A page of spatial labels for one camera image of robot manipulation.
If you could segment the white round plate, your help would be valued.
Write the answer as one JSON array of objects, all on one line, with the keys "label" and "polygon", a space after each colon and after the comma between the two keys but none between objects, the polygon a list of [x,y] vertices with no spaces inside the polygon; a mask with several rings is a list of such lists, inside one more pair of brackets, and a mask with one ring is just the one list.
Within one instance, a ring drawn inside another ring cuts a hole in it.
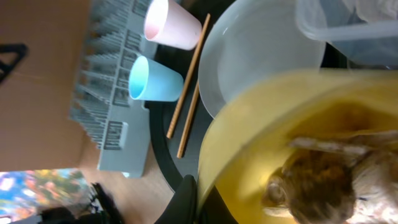
[{"label": "white round plate", "polygon": [[201,52],[198,82],[211,117],[253,84],[300,68],[320,68],[326,44],[304,36],[295,1],[235,1],[215,22]]}]

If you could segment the food scraps pile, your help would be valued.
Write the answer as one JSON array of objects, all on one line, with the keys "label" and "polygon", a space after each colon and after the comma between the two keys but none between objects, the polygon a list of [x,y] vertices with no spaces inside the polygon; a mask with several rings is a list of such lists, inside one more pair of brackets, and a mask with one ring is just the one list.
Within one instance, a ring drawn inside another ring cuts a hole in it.
[{"label": "food scraps pile", "polygon": [[297,136],[262,211],[297,223],[397,223],[397,131]]}]

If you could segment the pink plastic cup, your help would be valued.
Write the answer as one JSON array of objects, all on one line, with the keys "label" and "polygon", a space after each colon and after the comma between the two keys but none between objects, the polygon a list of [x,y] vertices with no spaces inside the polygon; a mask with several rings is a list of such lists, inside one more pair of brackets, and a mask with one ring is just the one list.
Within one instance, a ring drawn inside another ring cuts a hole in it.
[{"label": "pink plastic cup", "polygon": [[191,50],[201,31],[201,22],[174,0],[153,0],[147,10],[144,36],[148,41]]}]

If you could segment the yellow plastic bowl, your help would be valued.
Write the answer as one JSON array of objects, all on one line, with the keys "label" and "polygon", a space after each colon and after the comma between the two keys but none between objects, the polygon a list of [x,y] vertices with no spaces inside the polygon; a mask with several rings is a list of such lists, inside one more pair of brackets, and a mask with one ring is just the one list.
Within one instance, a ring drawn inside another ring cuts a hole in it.
[{"label": "yellow plastic bowl", "polygon": [[262,211],[269,176],[296,136],[397,128],[395,70],[295,70],[257,83],[210,124],[198,163],[197,216],[211,223],[287,223]]}]

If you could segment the light blue plastic cup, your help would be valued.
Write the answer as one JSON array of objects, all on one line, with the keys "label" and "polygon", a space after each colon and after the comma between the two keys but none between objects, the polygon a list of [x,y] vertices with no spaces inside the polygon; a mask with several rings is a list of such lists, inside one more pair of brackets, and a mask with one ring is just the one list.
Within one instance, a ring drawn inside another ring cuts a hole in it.
[{"label": "light blue plastic cup", "polygon": [[180,98],[183,78],[178,72],[141,55],[131,68],[128,89],[133,100],[173,102]]}]

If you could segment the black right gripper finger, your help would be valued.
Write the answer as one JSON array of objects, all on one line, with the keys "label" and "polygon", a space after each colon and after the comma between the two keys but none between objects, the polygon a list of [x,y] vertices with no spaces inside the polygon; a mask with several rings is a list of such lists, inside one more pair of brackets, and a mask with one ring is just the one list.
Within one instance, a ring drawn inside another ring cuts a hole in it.
[{"label": "black right gripper finger", "polygon": [[155,224],[193,224],[197,206],[197,183],[186,175]]}]

